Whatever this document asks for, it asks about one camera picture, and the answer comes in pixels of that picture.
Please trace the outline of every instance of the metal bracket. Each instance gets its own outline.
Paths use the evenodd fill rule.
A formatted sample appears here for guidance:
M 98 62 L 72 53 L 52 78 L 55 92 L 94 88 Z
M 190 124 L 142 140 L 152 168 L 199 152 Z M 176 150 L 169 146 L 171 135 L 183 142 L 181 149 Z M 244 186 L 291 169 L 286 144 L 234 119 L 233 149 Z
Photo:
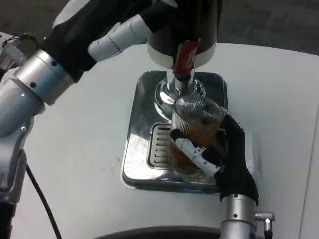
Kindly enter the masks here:
M 13 134 L 0 138 L 0 202 L 19 201 L 26 169 L 26 155 L 22 149 L 32 125 L 33 118 Z

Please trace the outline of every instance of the glass cup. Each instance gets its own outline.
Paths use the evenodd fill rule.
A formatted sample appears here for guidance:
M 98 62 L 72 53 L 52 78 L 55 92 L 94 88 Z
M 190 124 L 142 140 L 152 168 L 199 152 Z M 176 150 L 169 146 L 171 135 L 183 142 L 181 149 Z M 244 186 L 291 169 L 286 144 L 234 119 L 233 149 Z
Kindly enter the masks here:
M 210 98 L 182 96 L 173 105 L 170 130 L 178 128 L 190 140 L 208 148 L 223 121 L 224 113 Z M 170 144 L 172 166 L 176 172 L 191 174 L 198 167 L 175 145 Z

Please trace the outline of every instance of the brown liquid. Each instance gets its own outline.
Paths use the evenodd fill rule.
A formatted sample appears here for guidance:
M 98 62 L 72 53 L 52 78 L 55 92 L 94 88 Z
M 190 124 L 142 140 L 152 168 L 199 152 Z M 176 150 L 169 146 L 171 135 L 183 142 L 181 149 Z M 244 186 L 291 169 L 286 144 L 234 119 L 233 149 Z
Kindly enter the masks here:
M 183 133 L 192 141 L 198 143 L 200 147 L 208 148 L 218 130 L 219 124 L 201 125 L 183 131 Z M 170 144 L 173 167 L 181 173 L 192 173 L 198 167 L 175 145 Z

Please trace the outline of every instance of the black wire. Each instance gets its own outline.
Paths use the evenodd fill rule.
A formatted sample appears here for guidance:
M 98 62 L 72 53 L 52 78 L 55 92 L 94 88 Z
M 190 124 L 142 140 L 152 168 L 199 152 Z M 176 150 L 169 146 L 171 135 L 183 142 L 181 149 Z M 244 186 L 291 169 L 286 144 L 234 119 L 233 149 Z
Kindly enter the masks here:
M 46 201 L 45 196 L 44 196 L 43 192 L 41 191 L 40 186 L 38 185 L 38 183 L 37 183 L 34 175 L 32 174 L 31 169 L 29 168 L 28 164 L 26 165 L 26 172 L 27 172 L 27 174 L 28 174 L 28 176 L 29 176 L 29 178 L 30 178 L 30 180 L 31 180 L 36 192 L 38 193 L 38 195 L 39 195 L 39 197 L 41 199 L 41 202 L 42 202 L 42 204 L 43 204 L 43 206 L 44 206 L 44 208 L 46 210 L 46 213 L 48 214 L 48 217 L 50 219 L 50 222 L 51 222 L 51 225 L 53 227 L 53 230 L 54 230 L 56 238 L 57 239 L 62 239 L 60 230 L 58 228 L 58 225 L 55 222 L 54 216 L 53 216 L 53 214 L 51 212 L 51 209 L 50 209 L 50 207 L 48 205 L 48 202 Z
M 24 39 L 27 39 L 27 38 L 32 39 L 32 40 L 34 41 L 34 43 L 35 43 L 36 49 L 37 49 L 37 50 L 39 49 L 39 43 L 38 43 L 37 39 L 36 39 L 34 36 L 31 36 L 31 35 L 29 35 L 29 34 L 27 34 L 27 33 L 23 33 L 23 34 L 20 34 L 20 35 L 15 35 L 15 36 L 12 36 L 12 37 L 6 39 L 6 40 L 2 43 L 2 48 L 4 48 L 5 45 L 7 45 L 7 43 L 8 43 L 9 41 L 13 41 L 13 40 L 16 40 L 16 39 L 19 39 L 19 38 L 20 38 L 21 40 L 24 40 Z

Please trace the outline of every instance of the drip tray grate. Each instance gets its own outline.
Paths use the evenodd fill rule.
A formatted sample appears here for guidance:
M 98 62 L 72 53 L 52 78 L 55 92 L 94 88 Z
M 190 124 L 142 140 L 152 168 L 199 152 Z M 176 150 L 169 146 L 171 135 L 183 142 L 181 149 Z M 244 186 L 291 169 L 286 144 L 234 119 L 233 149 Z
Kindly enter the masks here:
M 169 132 L 170 124 L 168 123 L 157 123 L 152 127 L 151 148 L 148 156 L 150 167 L 171 169 Z

